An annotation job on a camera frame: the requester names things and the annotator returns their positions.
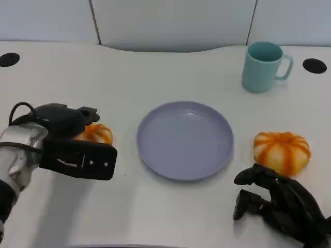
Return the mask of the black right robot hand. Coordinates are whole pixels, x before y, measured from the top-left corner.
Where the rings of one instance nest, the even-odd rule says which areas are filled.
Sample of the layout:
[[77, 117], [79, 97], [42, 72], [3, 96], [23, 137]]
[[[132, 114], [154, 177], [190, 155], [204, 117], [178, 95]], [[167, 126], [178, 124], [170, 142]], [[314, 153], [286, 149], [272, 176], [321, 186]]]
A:
[[272, 229], [291, 237], [304, 247], [330, 247], [330, 218], [326, 218], [317, 201], [298, 181], [255, 163], [238, 173], [236, 185], [255, 184], [269, 191], [271, 199], [240, 190], [233, 219], [245, 213], [259, 215]]

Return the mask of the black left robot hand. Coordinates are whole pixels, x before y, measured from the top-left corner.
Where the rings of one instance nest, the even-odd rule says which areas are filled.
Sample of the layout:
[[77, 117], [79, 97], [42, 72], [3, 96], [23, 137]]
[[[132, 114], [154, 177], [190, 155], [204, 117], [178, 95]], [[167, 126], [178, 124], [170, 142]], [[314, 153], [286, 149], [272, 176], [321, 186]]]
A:
[[48, 131], [47, 139], [72, 139], [85, 131], [85, 127], [100, 119], [95, 108], [71, 109], [65, 104], [50, 103], [34, 109], [35, 123]]

